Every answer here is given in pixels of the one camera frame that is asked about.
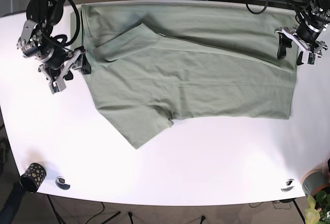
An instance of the floor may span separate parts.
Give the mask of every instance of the floor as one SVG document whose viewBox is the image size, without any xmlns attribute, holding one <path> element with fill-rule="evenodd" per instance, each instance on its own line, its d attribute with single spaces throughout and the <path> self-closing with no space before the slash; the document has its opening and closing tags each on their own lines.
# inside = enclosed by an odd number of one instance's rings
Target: floor
<svg viewBox="0 0 330 224">
<path fill-rule="evenodd" d="M 7 137 L 5 128 L 0 131 L 0 139 Z M 8 154 L 4 174 L 0 177 L 0 208 L 5 203 L 12 184 L 19 180 L 14 158 Z M 84 224 L 103 207 L 100 202 L 77 200 L 52 196 L 56 211 L 67 224 Z M 307 207 L 306 199 L 296 200 L 302 211 Z M 264 202 L 226 206 L 168 207 L 104 203 L 105 210 L 89 224 L 102 223 L 120 211 L 121 214 L 110 221 L 112 224 L 130 224 L 128 212 L 133 213 L 134 224 L 199 224 L 201 216 L 206 216 L 203 224 L 283 224 L 302 223 L 293 203 Z M 27 193 L 13 222 L 14 224 L 57 224 L 51 206 L 44 194 Z"/>
<path fill-rule="evenodd" d="M 93 3 L 118 0 L 74 0 L 75 3 Z M 29 0 L 20 0 L 20 10 L 26 9 Z M 0 125 L 3 123 L 0 113 Z M 6 137 L 6 130 L 0 131 L 0 139 Z M 0 177 L 0 208 L 5 203 L 14 182 L 19 179 L 15 161 L 11 153 L 5 172 Z M 62 197 L 52 197 L 54 206 L 61 217 L 70 224 L 86 223 L 93 215 L 99 213 L 103 207 L 100 202 L 84 201 Z M 297 199 L 302 209 L 306 207 L 305 198 Z M 127 212 L 133 213 L 134 224 L 199 224 L 202 215 L 206 216 L 204 224 L 283 224 L 302 223 L 293 204 L 265 202 L 227 206 L 196 206 L 196 207 L 167 207 L 143 206 L 105 203 L 105 210 L 89 224 L 102 223 L 117 211 L 121 214 L 110 221 L 113 224 L 130 224 Z M 23 198 L 14 224 L 56 224 L 57 220 L 44 194 L 26 194 Z"/>
</svg>

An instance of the green t-shirt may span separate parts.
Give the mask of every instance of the green t-shirt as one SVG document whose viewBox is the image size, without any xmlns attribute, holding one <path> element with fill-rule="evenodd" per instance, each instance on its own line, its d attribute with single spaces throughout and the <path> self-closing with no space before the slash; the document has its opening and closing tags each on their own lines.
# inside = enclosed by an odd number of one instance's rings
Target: green t-shirt
<svg viewBox="0 0 330 224">
<path fill-rule="evenodd" d="M 139 148 L 173 119 L 288 119 L 297 47 L 276 58 L 290 16 L 174 6 L 83 6 L 94 103 Z"/>
</svg>

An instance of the black cup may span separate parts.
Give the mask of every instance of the black cup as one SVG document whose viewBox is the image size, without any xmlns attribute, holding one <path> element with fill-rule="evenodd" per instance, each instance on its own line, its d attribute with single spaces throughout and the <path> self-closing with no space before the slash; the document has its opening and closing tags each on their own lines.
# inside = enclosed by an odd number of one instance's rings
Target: black cup
<svg viewBox="0 0 330 224">
<path fill-rule="evenodd" d="M 46 170 L 38 163 L 32 163 L 21 175 L 22 187 L 31 193 L 37 192 L 46 177 Z"/>
</svg>

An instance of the white table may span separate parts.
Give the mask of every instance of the white table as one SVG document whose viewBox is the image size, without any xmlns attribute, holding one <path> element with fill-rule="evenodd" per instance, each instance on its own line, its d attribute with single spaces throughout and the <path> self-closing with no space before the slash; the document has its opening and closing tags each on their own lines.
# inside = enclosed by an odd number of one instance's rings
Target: white table
<svg viewBox="0 0 330 224">
<path fill-rule="evenodd" d="M 152 2 L 171 3 L 112 4 Z M 53 35 L 69 34 L 71 12 L 65 8 Z M 96 111 L 79 72 L 64 92 L 51 94 L 40 63 L 16 49 L 25 20 L 25 14 L 0 19 L 0 105 L 19 172 L 32 162 L 46 168 L 41 193 L 147 205 L 279 200 L 303 196 L 299 180 L 330 157 L 329 52 L 317 66 L 299 67 L 290 120 L 188 119 L 135 150 Z M 321 39 L 330 44 L 330 33 Z M 71 185 L 68 191 L 56 186 L 59 176 Z M 296 180 L 295 188 L 284 193 L 287 179 Z"/>
</svg>

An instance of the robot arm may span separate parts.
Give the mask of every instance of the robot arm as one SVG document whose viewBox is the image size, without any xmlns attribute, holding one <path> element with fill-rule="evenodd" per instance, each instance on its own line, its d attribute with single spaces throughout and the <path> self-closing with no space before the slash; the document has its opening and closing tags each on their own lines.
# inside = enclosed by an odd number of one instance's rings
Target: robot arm
<svg viewBox="0 0 330 224">
<path fill-rule="evenodd" d="M 305 7 L 294 4 L 298 27 L 277 29 L 279 33 L 279 48 L 277 58 L 284 59 L 286 48 L 291 48 L 291 42 L 296 43 L 301 52 L 297 64 L 316 64 L 322 57 L 322 49 L 328 47 L 323 41 L 317 41 L 318 36 L 330 22 L 330 0 L 308 0 Z"/>
<path fill-rule="evenodd" d="M 51 37 L 53 27 L 63 16 L 65 0 L 31 0 L 26 10 L 27 21 L 17 44 L 25 57 L 34 56 L 42 63 L 39 72 L 49 80 L 53 94 L 66 88 L 64 80 L 73 79 L 71 69 L 80 70 L 83 74 L 91 72 L 84 47 L 74 51 L 66 48 L 77 39 L 80 30 L 78 10 L 72 0 L 68 1 L 77 18 L 77 29 L 71 41 L 67 42 L 66 35 Z"/>
<path fill-rule="evenodd" d="M 83 74 L 91 73 L 84 47 L 74 51 L 66 48 L 77 39 L 80 30 L 78 10 L 72 0 L 68 1 L 77 19 L 77 29 L 71 41 L 67 42 L 66 35 L 51 37 L 53 27 L 63 16 L 65 0 L 31 0 L 26 10 L 27 21 L 17 44 L 25 57 L 34 56 L 42 63 L 39 72 L 49 80 L 53 94 L 66 88 L 64 80 L 73 79 L 71 70 L 80 70 Z M 317 59 L 322 56 L 322 49 L 327 50 L 325 43 L 316 39 L 330 23 L 330 0 L 285 1 L 294 6 L 299 26 L 275 31 L 279 33 L 277 58 L 285 58 L 286 49 L 292 47 L 293 41 L 301 49 L 297 64 L 316 64 Z"/>
</svg>

